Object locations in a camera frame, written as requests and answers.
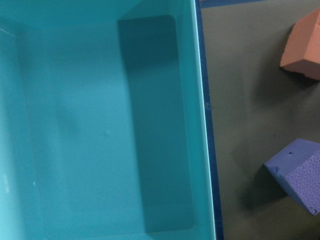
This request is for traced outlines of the orange foam block left side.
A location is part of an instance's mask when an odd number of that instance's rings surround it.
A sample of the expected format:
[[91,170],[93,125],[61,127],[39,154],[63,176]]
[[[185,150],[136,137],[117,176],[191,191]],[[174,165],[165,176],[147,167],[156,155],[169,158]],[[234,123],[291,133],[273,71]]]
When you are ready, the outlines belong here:
[[293,26],[281,57],[280,67],[316,81],[320,80],[319,8]]

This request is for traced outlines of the teal plastic bin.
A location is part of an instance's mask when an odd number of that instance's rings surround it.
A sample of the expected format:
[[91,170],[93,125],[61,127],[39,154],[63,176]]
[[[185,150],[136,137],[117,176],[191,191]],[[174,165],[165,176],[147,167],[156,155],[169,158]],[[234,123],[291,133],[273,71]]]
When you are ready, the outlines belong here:
[[1,1],[1,239],[216,238],[199,12]]

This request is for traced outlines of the purple foam block left side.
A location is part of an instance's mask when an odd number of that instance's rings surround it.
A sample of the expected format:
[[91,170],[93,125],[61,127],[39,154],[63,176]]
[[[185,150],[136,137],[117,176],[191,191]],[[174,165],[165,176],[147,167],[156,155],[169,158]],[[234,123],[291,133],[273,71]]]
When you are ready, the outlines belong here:
[[282,189],[315,216],[320,213],[320,144],[297,138],[264,163]]

